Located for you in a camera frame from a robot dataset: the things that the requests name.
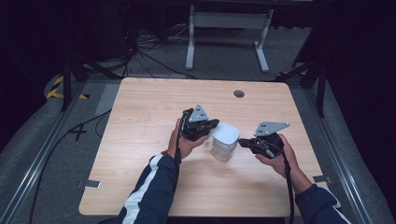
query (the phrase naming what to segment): person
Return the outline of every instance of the person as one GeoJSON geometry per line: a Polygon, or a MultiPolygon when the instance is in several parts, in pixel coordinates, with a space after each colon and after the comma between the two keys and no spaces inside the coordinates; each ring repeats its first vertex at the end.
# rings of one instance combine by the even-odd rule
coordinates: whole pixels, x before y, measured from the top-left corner
{"type": "MultiPolygon", "coordinates": [[[[117,223],[128,224],[165,224],[174,199],[173,186],[177,182],[177,168],[174,157],[177,148],[177,132],[180,119],[169,139],[168,149],[153,156],[120,210],[117,223]]],[[[326,189],[312,184],[300,169],[294,151],[283,134],[279,135],[284,143],[284,151],[290,163],[290,177],[295,193],[295,202],[300,209],[304,223],[350,223],[338,210],[341,205],[326,189]]],[[[179,138],[181,159],[188,157],[194,148],[200,146],[208,136],[192,142],[183,136],[179,138]]],[[[273,167],[286,178],[283,158],[272,160],[256,154],[257,160],[273,167]]]]}

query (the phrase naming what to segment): hand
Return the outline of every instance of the hand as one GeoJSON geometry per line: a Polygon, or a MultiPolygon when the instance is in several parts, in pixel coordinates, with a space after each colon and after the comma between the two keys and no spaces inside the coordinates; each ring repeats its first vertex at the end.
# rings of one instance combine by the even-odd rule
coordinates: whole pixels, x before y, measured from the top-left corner
{"type": "MultiPolygon", "coordinates": [[[[302,193],[304,190],[309,189],[312,186],[311,181],[306,177],[304,172],[300,169],[296,155],[294,154],[294,150],[289,144],[288,140],[286,139],[283,134],[279,134],[279,137],[282,139],[282,142],[285,146],[283,146],[283,150],[285,151],[286,158],[288,159],[290,165],[290,177],[291,177],[291,185],[294,189],[294,193],[299,194],[302,193]]],[[[286,178],[285,172],[285,163],[283,156],[277,156],[273,159],[268,159],[261,154],[256,154],[257,160],[261,163],[272,166],[274,170],[286,178]]]]}
{"type": "MultiPolygon", "coordinates": [[[[180,125],[180,119],[177,120],[176,127],[172,131],[171,138],[169,139],[168,152],[170,153],[170,156],[172,158],[175,157],[175,152],[177,147],[177,133],[178,133],[179,125],[180,125]]],[[[189,156],[193,149],[203,144],[204,141],[206,141],[208,138],[209,135],[206,135],[206,136],[202,136],[195,142],[192,142],[189,139],[186,139],[185,137],[181,136],[180,139],[178,140],[178,147],[180,148],[181,159],[183,160],[184,158],[189,156]]]]}

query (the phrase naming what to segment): dark background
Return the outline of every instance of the dark background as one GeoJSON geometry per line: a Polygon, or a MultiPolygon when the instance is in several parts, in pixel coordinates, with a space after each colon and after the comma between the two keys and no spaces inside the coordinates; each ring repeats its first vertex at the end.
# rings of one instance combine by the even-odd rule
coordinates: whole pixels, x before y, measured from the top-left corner
{"type": "MultiPolygon", "coordinates": [[[[296,62],[321,59],[328,65],[328,80],[348,128],[396,214],[392,180],[396,170],[396,7],[392,1],[332,4],[337,9],[323,13],[312,8],[313,13],[279,9],[272,25],[314,27],[296,62]]],[[[112,1],[0,3],[0,151],[46,103],[44,88],[59,73],[69,50],[96,62],[121,58],[134,44],[134,32],[140,26],[165,37],[166,28],[186,23],[189,14],[188,6],[128,7],[138,9],[127,15],[132,20],[125,20],[125,12],[120,11],[125,5],[112,1]],[[127,31],[129,41],[125,42],[127,31]]]]}

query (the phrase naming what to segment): jacket sleeve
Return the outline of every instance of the jacket sleeve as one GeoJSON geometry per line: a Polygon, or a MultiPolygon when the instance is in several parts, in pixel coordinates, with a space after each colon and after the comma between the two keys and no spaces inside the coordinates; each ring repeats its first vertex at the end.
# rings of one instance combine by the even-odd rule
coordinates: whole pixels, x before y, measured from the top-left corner
{"type": "Polygon", "coordinates": [[[117,223],[166,223],[175,183],[176,166],[172,157],[152,157],[122,207],[117,223]]]}
{"type": "Polygon", "coordinates": [[[300,209],[304,223],[350,223],[339,211],[341,204],[334,195],[315,184],[296,195],[295,202],[300,209]]]}

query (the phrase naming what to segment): wooden table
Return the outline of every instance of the wooden table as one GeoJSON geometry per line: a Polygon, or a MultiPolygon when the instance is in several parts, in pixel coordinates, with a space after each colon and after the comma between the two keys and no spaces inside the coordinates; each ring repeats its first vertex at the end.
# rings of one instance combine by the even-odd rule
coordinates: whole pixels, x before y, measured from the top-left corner
{"type": "MultiPolygon", "coordinates": [[[[167,148],[182,111],[197,104],[210,119],[237,127],[241,138],[254,137],[262,120],[289,122],[290,127],[280,133],[293,146],[302,170],[311,181],[312,176],[322,175],[286,84],[129,77],[120,84],[89,178],[102,186],[85,189],[80,213],[117,215],[149,158],[167,148]],[[235,97],[235,90],[245,96],[235,97]]],[[[212,141],[209,138],[181,163],[170,216],[289,216],[284,178],[239,145],[229,161],[216,160],[210,153],[212,141]]]]}

